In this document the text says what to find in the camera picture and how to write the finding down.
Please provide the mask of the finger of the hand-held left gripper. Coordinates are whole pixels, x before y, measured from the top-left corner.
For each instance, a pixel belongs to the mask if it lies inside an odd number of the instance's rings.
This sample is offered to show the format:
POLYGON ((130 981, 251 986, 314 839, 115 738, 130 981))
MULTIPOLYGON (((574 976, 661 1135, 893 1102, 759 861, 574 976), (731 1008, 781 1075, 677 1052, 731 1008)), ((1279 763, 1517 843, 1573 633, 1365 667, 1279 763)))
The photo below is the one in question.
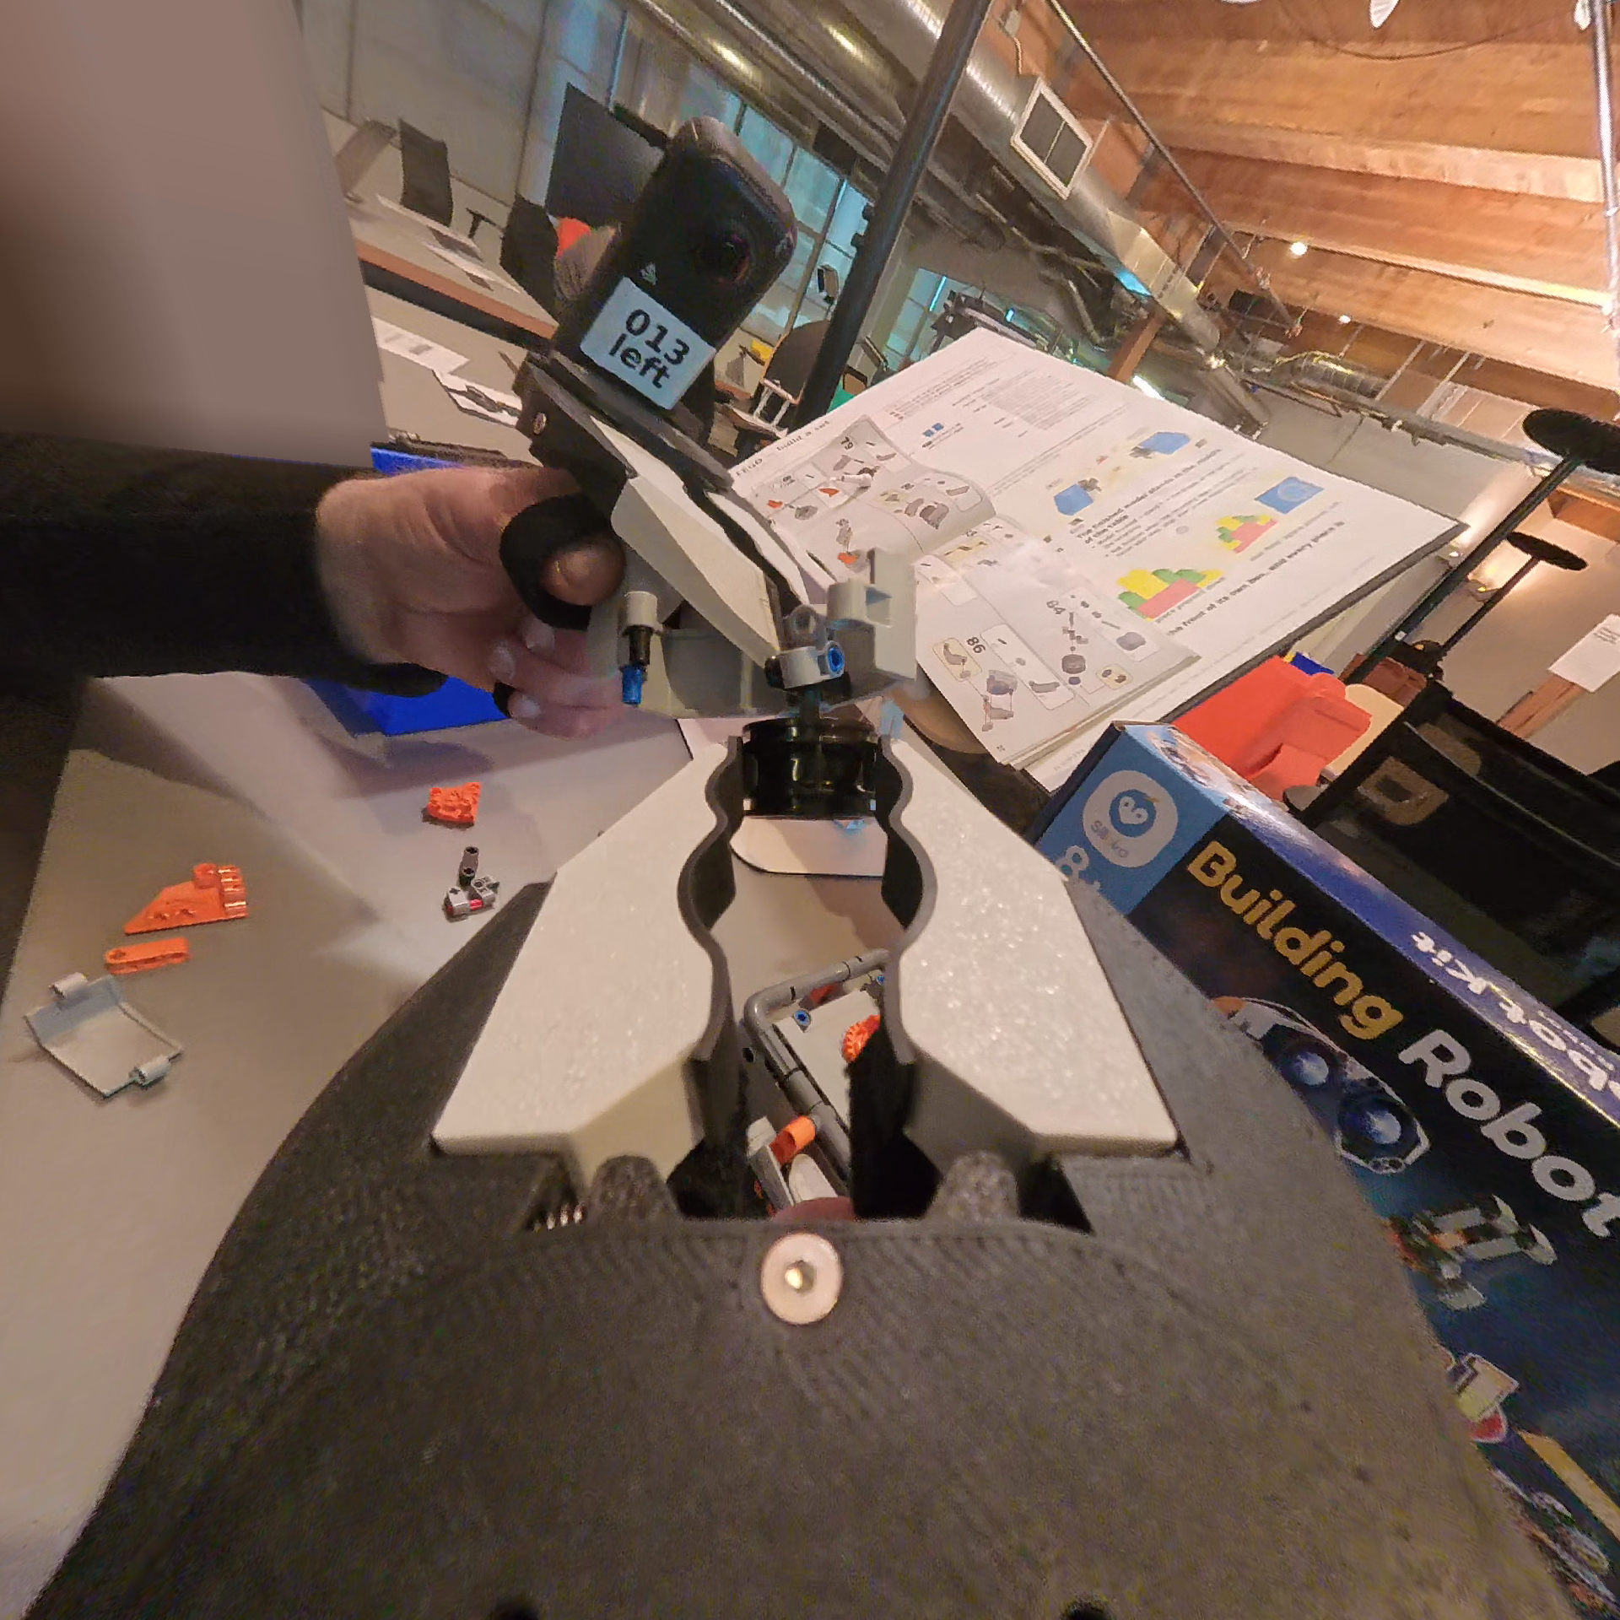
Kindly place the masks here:
POLYGON ((731 470, 712 456, 685 466, 660 456, 602 456, 596 502, 624 551, 624 573, 617 593, 596 608, 597 665, 623 659, 621 611, 633 593, 655 596, 663 613, 688 605, 752 665, 781 654, 773 581, 722 527, 731 508, 712 503, 734 495, 731 470))
POLYGON ((825 615, 828 584, 813 562, 801 561, 779 541, 771 525, 737 492, 731 473, 692 436, 671 438, 671 473, 680 483, 673 519, 673 546, 683 561, 671 588, 697 613, 720 600, 729 601, 736 569, 722 554, 742 557, 769 584, 771 616, 779 625, 795 608, 813 606, 825 615))

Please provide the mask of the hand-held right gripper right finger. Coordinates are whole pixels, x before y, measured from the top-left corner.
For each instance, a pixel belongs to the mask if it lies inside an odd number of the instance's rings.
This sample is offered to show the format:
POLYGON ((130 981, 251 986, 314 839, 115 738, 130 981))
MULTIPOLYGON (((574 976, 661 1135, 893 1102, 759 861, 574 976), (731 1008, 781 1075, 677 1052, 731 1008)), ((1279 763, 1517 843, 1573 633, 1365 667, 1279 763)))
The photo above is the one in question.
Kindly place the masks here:
POLYGON ((1159 1158, 1178 1131, 1060 870, 928 753, 887 745, 886 1032, 903 1131, 938 1172, 970 1153, 1159 1158))

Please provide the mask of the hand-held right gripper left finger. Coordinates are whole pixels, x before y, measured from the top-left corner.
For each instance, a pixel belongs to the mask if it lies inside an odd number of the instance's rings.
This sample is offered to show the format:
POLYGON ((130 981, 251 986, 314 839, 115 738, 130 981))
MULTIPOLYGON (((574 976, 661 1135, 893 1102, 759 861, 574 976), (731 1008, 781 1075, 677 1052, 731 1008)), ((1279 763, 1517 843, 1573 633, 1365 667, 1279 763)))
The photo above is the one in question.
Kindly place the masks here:
POLYGON ((437 1119, 442 1153, 673 1172, 698 1146, 690 1064, 717 969, 680 913, 678 880, 719 827, 707 789, 722 760, 700 748, 558 868, 437 1119))

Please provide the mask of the person's left hand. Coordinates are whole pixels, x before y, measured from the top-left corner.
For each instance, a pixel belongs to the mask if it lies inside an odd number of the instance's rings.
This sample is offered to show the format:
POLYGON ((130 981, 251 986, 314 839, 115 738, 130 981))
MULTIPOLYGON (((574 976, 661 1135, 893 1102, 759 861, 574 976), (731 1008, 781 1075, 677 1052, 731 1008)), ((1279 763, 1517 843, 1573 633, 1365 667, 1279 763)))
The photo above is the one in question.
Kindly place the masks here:
POLYGON ((499 556, 518 515, 577 493, 533 465, 337 483, 315 508, 314 556, 341 638, 373 665, 508 687, 506 714, 543 736, 616 726, 629 716, 619 681, 592 676, 580 632, 526 610, 499 556))

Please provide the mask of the black office chair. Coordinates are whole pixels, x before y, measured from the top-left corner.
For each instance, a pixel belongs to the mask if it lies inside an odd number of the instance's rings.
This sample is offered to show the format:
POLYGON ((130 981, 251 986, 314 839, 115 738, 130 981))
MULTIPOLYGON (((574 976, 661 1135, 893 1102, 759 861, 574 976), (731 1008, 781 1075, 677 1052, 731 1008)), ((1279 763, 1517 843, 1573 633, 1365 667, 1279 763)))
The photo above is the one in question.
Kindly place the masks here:
POLYGON ((617 237, 616 225, 589 227, 547 211, 516 196, 501 233, 499 267, 553 319, 584 294, 590 277, 617 237))

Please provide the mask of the grey orange tracked toy robot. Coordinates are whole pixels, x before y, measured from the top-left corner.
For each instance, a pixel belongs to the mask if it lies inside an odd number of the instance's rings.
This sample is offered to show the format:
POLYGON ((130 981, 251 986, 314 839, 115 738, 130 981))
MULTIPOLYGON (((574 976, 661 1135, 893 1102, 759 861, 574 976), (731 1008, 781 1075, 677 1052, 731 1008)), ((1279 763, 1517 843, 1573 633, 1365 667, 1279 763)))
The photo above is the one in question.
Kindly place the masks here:
POLYGON ((739 1021, 758 1113, 744 1158, 774 1214, 847 1195, 850 1069, 881 1028, 887 952, 756 991, 739 1021))

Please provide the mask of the black stand pole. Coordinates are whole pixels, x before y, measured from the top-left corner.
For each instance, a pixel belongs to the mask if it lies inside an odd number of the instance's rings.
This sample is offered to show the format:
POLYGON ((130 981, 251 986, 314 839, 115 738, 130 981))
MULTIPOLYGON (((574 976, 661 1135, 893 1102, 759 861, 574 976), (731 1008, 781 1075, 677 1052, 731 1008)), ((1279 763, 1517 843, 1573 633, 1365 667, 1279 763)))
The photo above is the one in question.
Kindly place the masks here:
POLYGON ((918 303, 923 306, 931 294, 913 294, 916 260, 906 245, 908 218, 918 195, 925 190, 926 163, 933 159, 940 136, 950 112, 962 75, 968 66, 972 48, 984 33, 990 2, 889 2, 852 4, 855 21, 899 70, 916 83, 914 90, 896 92, 901 102, 901 122, 906 129, 918 125, 923 112, 930 114, 928 142, 920 146, 920 156, 909 152, 908 136, 899 141, 899 159, 891 164, 877 186, 872 205, 872 222, 864 228, 860 254, 867 255, 874 271, 869 277, 871 296, 860 321, 860 336, 876 346, 886 360, 903 355, 918 326, 918 303))

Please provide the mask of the printed paper sheet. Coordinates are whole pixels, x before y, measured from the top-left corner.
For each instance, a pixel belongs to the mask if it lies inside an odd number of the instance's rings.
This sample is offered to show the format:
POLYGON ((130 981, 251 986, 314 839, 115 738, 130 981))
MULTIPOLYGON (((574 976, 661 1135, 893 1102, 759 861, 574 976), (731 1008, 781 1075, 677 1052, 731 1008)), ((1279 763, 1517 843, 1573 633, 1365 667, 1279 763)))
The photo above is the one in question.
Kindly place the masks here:
POLYGON ((516 429, 520 419, 516 395, 462 375, 462 367, 467 365, 466 357, 378 316, 373 316, 373 333, 381 353, 410 362, 434 375, 457 411, 494 426, 516 429))

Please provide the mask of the blue plastic bin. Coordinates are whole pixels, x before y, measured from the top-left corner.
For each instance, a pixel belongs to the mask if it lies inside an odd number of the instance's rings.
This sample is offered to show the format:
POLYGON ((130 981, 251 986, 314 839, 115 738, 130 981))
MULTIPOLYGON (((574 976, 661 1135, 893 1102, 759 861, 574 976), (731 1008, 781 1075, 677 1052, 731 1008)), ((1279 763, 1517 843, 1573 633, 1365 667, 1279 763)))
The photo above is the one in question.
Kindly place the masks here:
MULTIPOLYGON (((496 458, 494 463, 462 463, 444 456, 412 454, 407 449, 385 444, 371 448, 371 465, 374 476, 383 478, 508 466, 503 458, 496 458)), ((489 692, 449 677, 437 689, 422 696, 378 692, 314 677, 304 679, 302 686, 349 736, 407 738, 506 719, 489 692)))

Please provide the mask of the blue cardboard box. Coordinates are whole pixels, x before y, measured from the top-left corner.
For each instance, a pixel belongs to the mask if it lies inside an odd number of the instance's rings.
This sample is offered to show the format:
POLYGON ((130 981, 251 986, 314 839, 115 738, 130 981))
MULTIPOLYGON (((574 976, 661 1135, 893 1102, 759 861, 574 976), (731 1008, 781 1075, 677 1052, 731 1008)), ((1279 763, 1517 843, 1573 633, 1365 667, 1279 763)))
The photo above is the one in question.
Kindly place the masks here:
POLYGON ((1036 826, 1303 1101, 1517 1524, 1616 1617, 1616 1057, 1166 724, 1036 826))

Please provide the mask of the red plastic bin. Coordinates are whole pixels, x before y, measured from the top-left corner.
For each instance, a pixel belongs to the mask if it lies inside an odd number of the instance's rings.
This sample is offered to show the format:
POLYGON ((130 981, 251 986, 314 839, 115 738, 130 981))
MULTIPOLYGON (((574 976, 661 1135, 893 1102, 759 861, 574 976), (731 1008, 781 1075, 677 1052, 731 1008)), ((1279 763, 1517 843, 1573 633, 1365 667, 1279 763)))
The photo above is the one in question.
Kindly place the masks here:
POLYGON ((1205 699, 1171 726, 1265 799, 1321 784, 1372 728, 1372 716, 1330 672, 1267 659, 1205 699))

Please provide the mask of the open instruction booklet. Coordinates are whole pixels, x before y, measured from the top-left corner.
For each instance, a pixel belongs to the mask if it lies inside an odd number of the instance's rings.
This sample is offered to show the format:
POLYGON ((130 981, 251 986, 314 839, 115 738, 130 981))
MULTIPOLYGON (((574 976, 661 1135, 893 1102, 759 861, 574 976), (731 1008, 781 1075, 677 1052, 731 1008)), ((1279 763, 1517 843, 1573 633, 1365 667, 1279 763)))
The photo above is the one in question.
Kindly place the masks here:
POLYGON ((1461 529, 987 331, 734 480, 833 576, 901 557, 918 676, 968 753, 1046 787, 1107 719, 1174 719, 1461 529))

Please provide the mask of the orange flat panel piece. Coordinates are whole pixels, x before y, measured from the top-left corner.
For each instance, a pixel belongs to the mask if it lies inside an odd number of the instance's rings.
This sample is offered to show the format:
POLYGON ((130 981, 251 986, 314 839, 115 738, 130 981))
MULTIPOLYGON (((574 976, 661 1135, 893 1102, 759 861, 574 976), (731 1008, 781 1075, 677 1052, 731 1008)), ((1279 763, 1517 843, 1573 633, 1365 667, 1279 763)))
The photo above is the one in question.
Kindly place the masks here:
POLYGON ((169 885, 125 924, 126 937, 165 930, 241 922, 250 915, 246 881, 233 863, 204 861, 185 881, 169 885))

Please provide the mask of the grey flat hinged panel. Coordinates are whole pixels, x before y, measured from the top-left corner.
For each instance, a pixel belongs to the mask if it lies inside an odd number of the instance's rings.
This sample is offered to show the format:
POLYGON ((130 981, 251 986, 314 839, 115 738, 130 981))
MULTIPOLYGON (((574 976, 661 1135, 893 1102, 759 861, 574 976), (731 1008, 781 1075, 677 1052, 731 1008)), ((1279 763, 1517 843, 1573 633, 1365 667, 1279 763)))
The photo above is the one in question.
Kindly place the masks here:
POLYGON ((101 1101, 164 1082, 184 1047, 123 998, 111 976, 69 974, 25 1015, 34 1042, 101 1101))

